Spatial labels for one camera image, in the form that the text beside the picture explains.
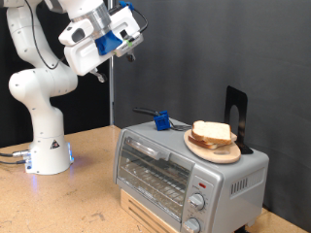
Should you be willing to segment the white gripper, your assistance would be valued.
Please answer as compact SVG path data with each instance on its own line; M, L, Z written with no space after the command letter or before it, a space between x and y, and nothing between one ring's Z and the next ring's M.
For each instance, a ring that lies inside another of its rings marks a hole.
M70 22L59 35L58 40L65 46L64 54L71 69L79 76L86 73L94 75L101 83L107 81L105 74L99 73L97 66L114 55L112 51L100 55L91 34L94 28L88 19L78 22ZM129 52L126 55L129 62L136 60L135 54Z

